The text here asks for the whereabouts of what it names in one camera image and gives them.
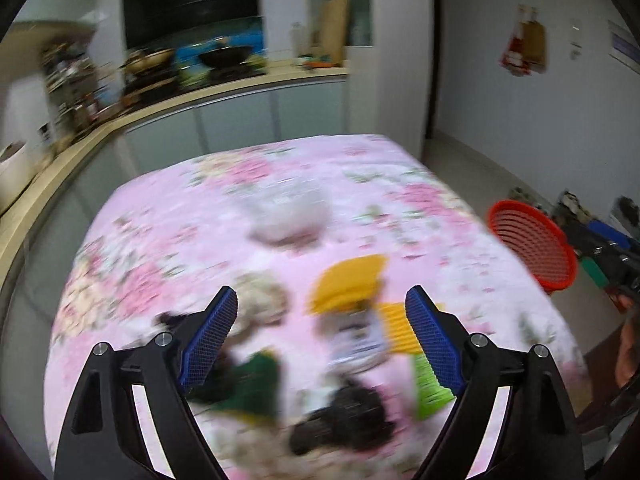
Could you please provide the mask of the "person's right hand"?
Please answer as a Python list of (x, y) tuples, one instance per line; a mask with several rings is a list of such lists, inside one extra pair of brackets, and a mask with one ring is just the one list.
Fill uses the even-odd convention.
[(626, 386), (636, 374), (639, 358), (636, 349), (634, 323), (630, 318), (625, 321), (620, 331), (620, 348), (615, 365), (615, 381), (620, 388)]

